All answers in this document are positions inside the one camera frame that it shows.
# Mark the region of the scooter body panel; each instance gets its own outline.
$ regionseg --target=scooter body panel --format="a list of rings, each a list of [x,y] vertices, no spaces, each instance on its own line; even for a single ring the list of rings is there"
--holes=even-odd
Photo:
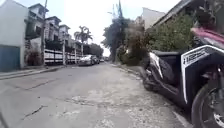
[[[154,53],[150,53],[150,70],[156,82],[167,92],[167,95],[180,106],[188,108],[192,105],[197,88],[199,88],[197,79],[203,75],[201,73],[211,65],[224,63],[223,57],[224,50],[211,45],[200,46],[183,53],[181,55],[180,82],[176,91],[173,89],[175,85],[168,84],[164,80],[163,68],[160,65],[161,58]]]

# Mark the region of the utility pole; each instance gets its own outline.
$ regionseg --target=utility pole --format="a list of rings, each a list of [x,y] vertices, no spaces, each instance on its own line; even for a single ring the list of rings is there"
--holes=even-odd
[[[63,45],[62,45],[62,59],[63,59],[63,65],[66,65],[66,60],[65,60],[65,33],[63,32]]]
[[[41,27],[41,63],[42,66],[45,65],[45,60],[44,60],[44,48],[45,48],[45,37],[44,37],[44,29],[45,29],[45,17],[46,17],[46,12],[47,12],[47,0],[45,0],[45,5],[44,5],[44,12],[43,12],[43,23]]]

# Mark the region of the asphalt road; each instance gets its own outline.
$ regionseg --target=asphalt road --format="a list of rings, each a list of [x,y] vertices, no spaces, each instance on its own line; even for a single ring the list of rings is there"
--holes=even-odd
[[[10,128],[184,128],[172,105],[111,64],[0,81]]]

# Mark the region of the white car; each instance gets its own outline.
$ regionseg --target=white car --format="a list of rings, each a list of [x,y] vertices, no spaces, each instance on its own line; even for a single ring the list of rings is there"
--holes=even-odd
[[[93,65],[94,60],[92,59],[92,55],[85,55],[80,59],[79,65]]]

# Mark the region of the palm tree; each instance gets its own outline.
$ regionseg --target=palm tree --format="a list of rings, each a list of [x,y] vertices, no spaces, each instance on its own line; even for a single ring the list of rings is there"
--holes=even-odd
[[[81,41],[82,46],[81,46],[81,51],[82,51],[82,56],[83,56],[83,44],[85,41],[88,39],[93,39],[91,32],[89,31],[89,28],[86,26],[79,26],[81,31],[77,31],[74,33],[75,40]]]

